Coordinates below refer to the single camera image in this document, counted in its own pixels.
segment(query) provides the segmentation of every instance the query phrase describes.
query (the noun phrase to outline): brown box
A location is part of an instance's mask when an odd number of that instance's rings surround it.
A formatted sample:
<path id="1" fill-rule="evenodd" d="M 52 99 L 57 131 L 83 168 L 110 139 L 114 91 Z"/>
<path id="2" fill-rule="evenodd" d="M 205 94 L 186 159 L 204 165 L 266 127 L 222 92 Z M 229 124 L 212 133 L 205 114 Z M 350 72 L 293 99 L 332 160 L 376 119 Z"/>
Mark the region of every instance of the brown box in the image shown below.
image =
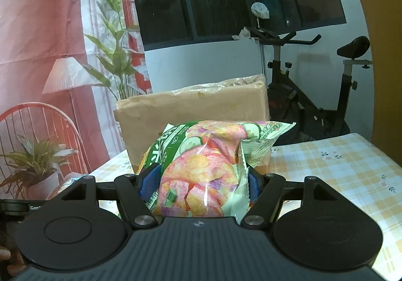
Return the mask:
<path id="1" fill-rule="evenodd" d="M 263 75 L 135 96 L 117 103 L 116 120 L 133 166 L 165 126 L 194 120 L 269 121 Z M 260 165 L 268 166 L 271 151 Z"/>

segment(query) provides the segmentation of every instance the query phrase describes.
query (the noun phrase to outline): bike seat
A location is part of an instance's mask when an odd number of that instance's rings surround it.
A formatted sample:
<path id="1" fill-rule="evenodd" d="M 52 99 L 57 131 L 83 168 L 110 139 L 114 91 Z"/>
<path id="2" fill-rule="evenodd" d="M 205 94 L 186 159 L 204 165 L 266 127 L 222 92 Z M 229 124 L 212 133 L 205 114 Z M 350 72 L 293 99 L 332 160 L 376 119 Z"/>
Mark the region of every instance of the bike seat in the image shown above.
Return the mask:
<path id="1" fill-rule="evenodd" d="M 370 48 L 370 41 L 366 36 L 360 36 L 355 38 L 349 44 L 337 49 L 336 53 L 340 57 L 357 59 L 364 55 Z"/>

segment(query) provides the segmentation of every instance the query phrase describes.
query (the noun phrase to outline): metal screw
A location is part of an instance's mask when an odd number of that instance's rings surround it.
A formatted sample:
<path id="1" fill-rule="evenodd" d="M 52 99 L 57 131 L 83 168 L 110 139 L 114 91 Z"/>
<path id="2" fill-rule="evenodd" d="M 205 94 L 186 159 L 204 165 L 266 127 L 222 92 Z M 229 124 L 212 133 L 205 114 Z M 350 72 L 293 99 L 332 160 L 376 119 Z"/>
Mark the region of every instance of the metal screw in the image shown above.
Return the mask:
<path id="1" fill-rule="evenodd" d="M 134 222 L 135 222 L 136 224 L 138 224 L 138 225 L 143 225 L 143 226 L 150 225 L 150 224 L 152 224 L 154 221 L 155 221 L 154 218 L 153 218 L 152 216 L 149 216 L 149 215 L 140 215 L 140 216 L 137 216 L 137 217 L 134 219 Z"/>
<path id="2" fill-rule="evenodd" d="M 260 225 L 264 223 L 264 218 L 259 215 L 249 215 L 244 219 L 248 225 Z"/>

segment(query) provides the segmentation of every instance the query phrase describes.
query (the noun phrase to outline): yellow plaid pattern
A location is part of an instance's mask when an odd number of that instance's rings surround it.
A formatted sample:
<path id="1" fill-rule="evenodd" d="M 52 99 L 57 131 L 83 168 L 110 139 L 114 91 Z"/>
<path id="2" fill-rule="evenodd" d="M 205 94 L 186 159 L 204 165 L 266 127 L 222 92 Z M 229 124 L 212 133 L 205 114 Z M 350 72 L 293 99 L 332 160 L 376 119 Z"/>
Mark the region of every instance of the yellow plaid pattern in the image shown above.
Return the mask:
<path id="1" fill-rule="evenodd" d="M 383 278 L 402 276 L 402 168 L 358 134 L 272 148 L 272 173 L 291 181 L 317 176 L 370 215 L 383 231 L 383 245 L 373 265 Z M 95 170 L 98 182 L 134 173 L 127 151 Z M 100 203 L 118 213 L 114 202 Z M 300 206 L 286 203 L 281 215 Z"/>

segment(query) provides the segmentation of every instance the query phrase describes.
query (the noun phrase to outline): hand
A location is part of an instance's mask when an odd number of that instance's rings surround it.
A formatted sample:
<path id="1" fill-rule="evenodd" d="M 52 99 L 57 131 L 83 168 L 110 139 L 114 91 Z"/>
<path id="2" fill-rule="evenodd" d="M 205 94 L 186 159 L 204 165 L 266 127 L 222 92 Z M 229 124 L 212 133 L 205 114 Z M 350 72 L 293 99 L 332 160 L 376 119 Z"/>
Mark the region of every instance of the hand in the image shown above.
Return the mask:
<path id="1" fill-rule="evenodd" d="M 11 276 L 16 276 L 27 268 L 18 250 L 11 253 L 7 248 L 0 246 L 0 260 L 10 261 L 10 264 L 7 266 L 7 271 Z"/>

